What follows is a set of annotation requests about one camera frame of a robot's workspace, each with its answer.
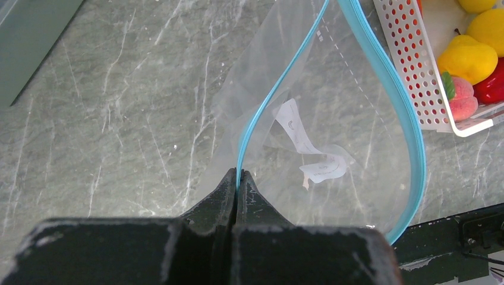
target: blue zipper seal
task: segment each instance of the blue zipper seal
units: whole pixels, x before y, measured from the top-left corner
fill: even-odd
[[[389,95],[390,102],[392,103],[392,106],[399,118],[399,122],[408,145],[409,161],[411,163],[411,181],[408,202],[404,212],[399,217],[397,224],[385,235],[387,241],[390,244],[393,244],[399,239],[413,220],[424,195],[427,179],[427,161],[423,136],[408,92],[406,91],[399,74],[395,70],[394,65],[391,63],[389,57],[381,47],[379,41],[376,39],[376,36],[369,26],[359,0],[338,0],[338,2],[352,32],[354,33],[355,38],[357,39],[357,42],[360,44],[367,59],[371,63],[376,76],[382,82],[385,91]],[[282,81],[286,77],[287,73],[289,73],[296,60],[310,43],[310,40],[320,24],[328,4],[329,0],[325,0],[322,8],[320,9],[320,13],[313,23],[313,26],[306,35],[306,38],[303,40],[303,43],[294,55],[292,61],[277,80],[242,133],[237,162],[237,190],[240,187],[241,168],[243,166],[245,151],[250,137],[252,136],[252,132],[254,131],[261,114],[264,112],[278,87],[282,84]]]

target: transparent zip-lock bag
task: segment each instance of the transparent zip-lock bag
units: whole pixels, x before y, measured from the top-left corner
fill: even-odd
[[[294,224],[367,226],[393,243],[417,211],[420,127],[358,0],[277,0],[212,112],[226,131],[195,201],[238,165]]]

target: fruit basket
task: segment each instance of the fruit basket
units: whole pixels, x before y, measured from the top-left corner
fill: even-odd
[[[469,119],[455,122],[436,58],[455,37],[465,33],[474,15],[457,0],[373,0],[393,63],[409,92],[420,126],[467,137],[504,121],[504,102],[480,105]],[[495,8],[504,8],[504,0]]]

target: countertop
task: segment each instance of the countertop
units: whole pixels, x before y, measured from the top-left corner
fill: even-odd
[[[193,205],[223,133],[212,96],[273,3],[86,1],[0,111],[0,274],[45,218],[170,217]],[[424,140],[427,189],[414,223],[504,202],[504,126]]]

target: white label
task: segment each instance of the white label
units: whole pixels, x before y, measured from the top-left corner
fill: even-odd
[[[288,100],[281,106],[276,120],[290,137],[298,153],[324,154],[326,156],[324,162],[301,166],[300,169],[304,172],[305,177],[308,176],[314,183],[320,183],[326,179],[340,178],[345,174],[347,163],[342,156],[322,153],[311,143],[301,122],[298,106],[294,99]]]

